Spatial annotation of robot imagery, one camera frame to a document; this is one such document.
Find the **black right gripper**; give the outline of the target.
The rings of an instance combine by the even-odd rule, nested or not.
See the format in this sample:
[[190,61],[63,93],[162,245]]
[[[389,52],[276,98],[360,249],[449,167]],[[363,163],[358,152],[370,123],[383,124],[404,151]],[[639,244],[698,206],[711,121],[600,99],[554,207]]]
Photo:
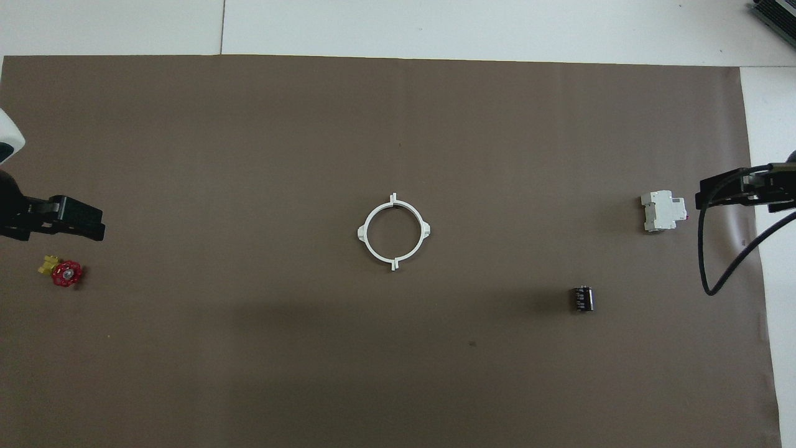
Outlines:
[[753,201],[777,202],[768,204],[769,213],[795,209],[795,164],[768,164],[766,168],[752,175],[746,169],[735,169],[702,179],[695,193],[696,209],[750,206],[745,177]]

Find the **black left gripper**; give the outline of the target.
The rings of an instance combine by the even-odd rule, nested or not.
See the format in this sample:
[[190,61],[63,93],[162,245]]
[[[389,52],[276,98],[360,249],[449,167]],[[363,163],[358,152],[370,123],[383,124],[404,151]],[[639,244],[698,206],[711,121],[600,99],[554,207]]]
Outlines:
[[[65,195],[56,195],[49,199],[52,211],[49,212],[50,229],[55,233],[68,233],[88,238],[92,241],[103,241],[106,226],[103,223],[103,212],[85,202]],[[39,213],[40,207],[47,203],[39,198],[26,197],[17,182],[6,171],[1,171],[1,227],[0,235],[17,241],[29,241],[30,231],[10,228],[23,215]]]

